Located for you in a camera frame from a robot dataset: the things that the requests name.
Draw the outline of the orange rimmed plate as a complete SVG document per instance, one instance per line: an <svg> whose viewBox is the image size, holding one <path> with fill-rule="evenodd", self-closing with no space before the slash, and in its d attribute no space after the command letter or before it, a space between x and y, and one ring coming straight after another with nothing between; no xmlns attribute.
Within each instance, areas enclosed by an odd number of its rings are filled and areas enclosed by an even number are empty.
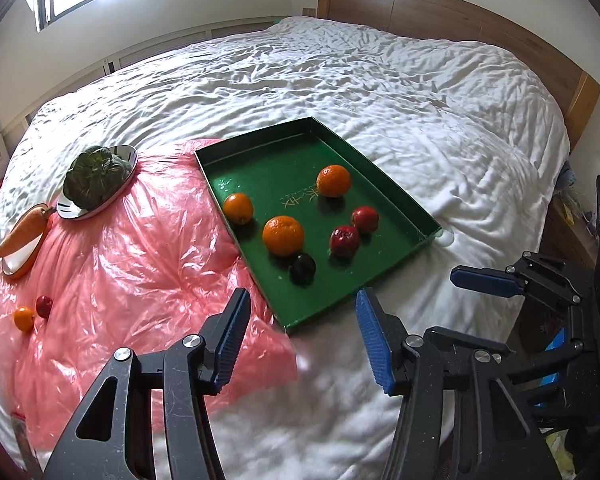
<svg viewBox="0 0 600 480"><path fill-rule="evenodd" d="M5 278L17 281L31 270L42 248L42 244L48 232L50 232L51 225L52 222L48 220L39 236L35 237L28 244L25 244L23 248L18 249L5 258L1 258L1 269Z"/></svg>

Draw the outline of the orange carrot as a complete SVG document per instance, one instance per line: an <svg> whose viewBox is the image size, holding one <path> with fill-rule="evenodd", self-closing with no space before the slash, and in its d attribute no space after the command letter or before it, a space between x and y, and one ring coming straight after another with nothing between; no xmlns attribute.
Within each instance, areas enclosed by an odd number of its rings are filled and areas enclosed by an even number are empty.
<svg viewBox="0 0 600 480"><path fill-rule="evenodd" d="M46 204L38 204L30 208L1 242L0 258L18 252L19 249L40 236L55 211L55 207Z"/></svg>

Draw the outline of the green rectangular tray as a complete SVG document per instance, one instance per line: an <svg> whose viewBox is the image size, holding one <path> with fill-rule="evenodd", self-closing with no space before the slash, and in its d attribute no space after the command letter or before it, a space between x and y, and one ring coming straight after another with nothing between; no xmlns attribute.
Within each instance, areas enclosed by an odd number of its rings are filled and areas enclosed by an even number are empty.
<svg viewBox="0 0 600 480"><path fill-rule="evenodd" d="M400 185L346 140L312 117L266 127L210 144L197 151L199 167L217 203L246 194L252 220L232 226L242 258L286 333L350 299L362 287L400 266L440 233L441 226ZM339 198L317 193L315 181L327 166L350 172L351 188ZM329 252L329 237L349 223L359 206L378 211L379 228L363 236L352 258ZM265 222L292 217L304 229L303 250L316 263L310 284L294 284L284 260L262 242Z"/></svg>

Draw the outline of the white oval plate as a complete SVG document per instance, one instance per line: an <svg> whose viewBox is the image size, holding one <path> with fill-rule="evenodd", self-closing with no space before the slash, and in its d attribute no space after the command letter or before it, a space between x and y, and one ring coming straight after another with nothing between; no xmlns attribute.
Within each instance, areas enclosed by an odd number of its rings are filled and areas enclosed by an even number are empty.
<svg viewBox="0 0 600 480"><path fill-rule="evenodd" d="M131 183L138 163L131 145L86 148L70 164L56 210L64 220L86 220L106 209Z"/></svg>

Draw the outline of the pink plastic sheet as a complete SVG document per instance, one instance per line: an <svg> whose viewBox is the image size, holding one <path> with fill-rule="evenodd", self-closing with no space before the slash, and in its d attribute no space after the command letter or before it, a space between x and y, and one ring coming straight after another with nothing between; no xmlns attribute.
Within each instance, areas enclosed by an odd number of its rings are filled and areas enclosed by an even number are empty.
<svg viewBox="0 0 600 480"><path fill-rule="evenodd" d="M114 350L169 348L221 311L237 287L251 318L230 383L210 410L298 376L289 339L251 278L196 161L200 141L140 155L126 191L97 216L55 219L32 269L19 281L0 269L0 415L21 416L36 450L58 441L73 411ZM12 322L38 296L24 334Z"/></svg>

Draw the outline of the large mandarin orange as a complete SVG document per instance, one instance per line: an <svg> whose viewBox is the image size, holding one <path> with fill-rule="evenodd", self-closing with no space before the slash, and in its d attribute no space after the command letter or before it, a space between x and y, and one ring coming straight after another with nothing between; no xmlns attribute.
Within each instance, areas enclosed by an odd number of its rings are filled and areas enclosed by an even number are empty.
<svg viewBox="0 0 600 480"><path fill-rule="evenodd" d="M276 216L265 222L262 242L276 257L289 257L301 252L304 244L304 229L300 222L289 216Z"/></svg>

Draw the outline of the dark plum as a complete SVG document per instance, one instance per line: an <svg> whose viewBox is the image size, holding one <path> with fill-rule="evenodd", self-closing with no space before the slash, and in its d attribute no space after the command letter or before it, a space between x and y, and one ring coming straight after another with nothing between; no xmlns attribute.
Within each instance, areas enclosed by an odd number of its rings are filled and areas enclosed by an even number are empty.
<svg viewBox="0 0 600 480"><path fill-rule="evenodd" d="M289 267L289 276L296 285L310 284L316 273L315 260L305 252L299 254Z"/></svg>

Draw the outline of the wooden headboard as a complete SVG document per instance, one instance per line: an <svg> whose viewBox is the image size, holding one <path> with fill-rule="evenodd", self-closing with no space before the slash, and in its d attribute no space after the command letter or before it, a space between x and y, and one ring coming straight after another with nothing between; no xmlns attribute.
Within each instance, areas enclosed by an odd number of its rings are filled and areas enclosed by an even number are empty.
<svg viewBox="0 0 600 480"><path fill-rule="evenodd" d="M367 25L403 37L481 41L512 52L554 96L572 148L600 97L597 80L561 50L508 18L465 0L317 0L301 14Z"/></svg>

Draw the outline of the green leafy vegetable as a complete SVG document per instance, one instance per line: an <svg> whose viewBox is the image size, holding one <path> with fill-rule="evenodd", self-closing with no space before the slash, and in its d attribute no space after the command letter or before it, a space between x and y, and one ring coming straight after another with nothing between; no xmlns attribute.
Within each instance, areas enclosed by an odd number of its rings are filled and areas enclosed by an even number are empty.
<svg viewBox="0 0 600 480"><path fill-rule="evenodd" d="M76 206L93 210L121 188L131 171L131 164L110 148L91 146L71 163L62 190Z"/></svg>

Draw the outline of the small orange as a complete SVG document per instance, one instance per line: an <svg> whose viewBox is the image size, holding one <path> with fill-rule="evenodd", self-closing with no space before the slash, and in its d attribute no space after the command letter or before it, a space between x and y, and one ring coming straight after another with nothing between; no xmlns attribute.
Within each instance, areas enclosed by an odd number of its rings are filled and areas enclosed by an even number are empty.
<svg viewBox="0 0 600 480"><path fill-rule="evenodd" d="M254 209L246 194L233 193L223 200L222 211L230 223L244 226L252 220Z"/></svg>
<svg viewBox="0 0 600 480"><path fill-rule="evenodd" d="M34 329L35 310L28 307L20 307L12 314L12 322L14 322L17 330L21 333L28 334Z"/></svg>

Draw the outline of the white bed duvet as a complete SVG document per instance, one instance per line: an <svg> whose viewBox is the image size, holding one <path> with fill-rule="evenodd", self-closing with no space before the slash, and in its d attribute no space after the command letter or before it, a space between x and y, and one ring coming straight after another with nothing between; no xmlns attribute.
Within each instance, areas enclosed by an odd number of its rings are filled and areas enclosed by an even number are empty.
<svg viewBox="0 0 600 480"><path fill-rule="evenodd" d="M400 402L352 306L505 340L517 299L454 266L539 248L567 127L515 55L285 18L139 62L44 104L0 191L0 442L46 460L121 347L252 310L209 400L231 479L377 479Z"/></svg>

